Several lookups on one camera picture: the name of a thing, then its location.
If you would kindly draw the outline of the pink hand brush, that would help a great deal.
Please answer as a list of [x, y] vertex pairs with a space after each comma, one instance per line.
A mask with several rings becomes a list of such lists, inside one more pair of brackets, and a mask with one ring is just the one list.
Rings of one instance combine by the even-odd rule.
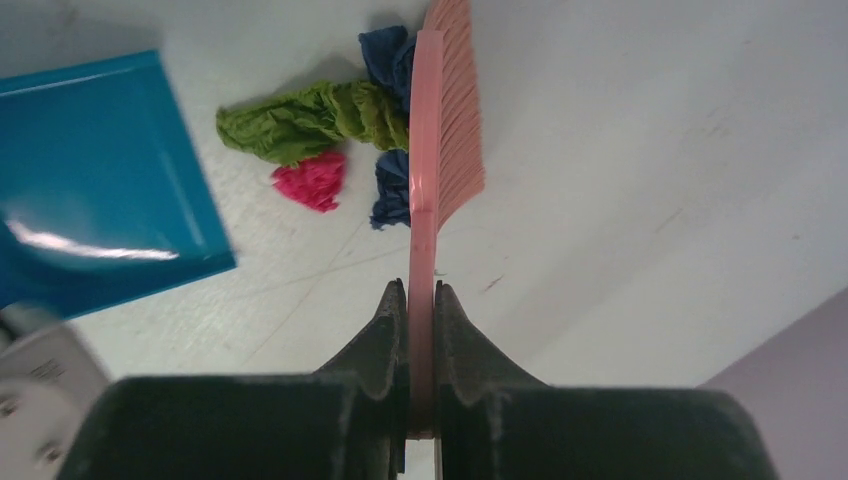
[[485, 185], [472, 4], [430, 4], [412, 67], [409, 121], [411, 237], [407, 291], [407, 436], [435, 433], [434, 295], [437, 237]]

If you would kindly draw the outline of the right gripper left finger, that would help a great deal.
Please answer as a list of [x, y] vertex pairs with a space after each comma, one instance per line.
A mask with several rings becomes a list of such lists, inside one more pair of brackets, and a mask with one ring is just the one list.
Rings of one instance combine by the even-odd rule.
[[400, 280], [305, 374], [127, 377], [97, 399], [63, 479], [395, 479], [405, 469]]

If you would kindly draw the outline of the blue plastic dustpan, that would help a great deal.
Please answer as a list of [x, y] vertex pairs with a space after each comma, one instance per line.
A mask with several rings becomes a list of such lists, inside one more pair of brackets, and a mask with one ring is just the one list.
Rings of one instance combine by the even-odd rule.
[[1, 82], [1, 303], [73, 318], [236, 266], [154, 50]]

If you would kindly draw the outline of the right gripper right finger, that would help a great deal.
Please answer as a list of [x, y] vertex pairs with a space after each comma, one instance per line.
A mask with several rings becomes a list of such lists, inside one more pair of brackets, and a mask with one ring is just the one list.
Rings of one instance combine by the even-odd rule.
[[774, 479], [727, 393], [548, 385], [504, 354], [439, 283], [434, 306], [440, 479]]

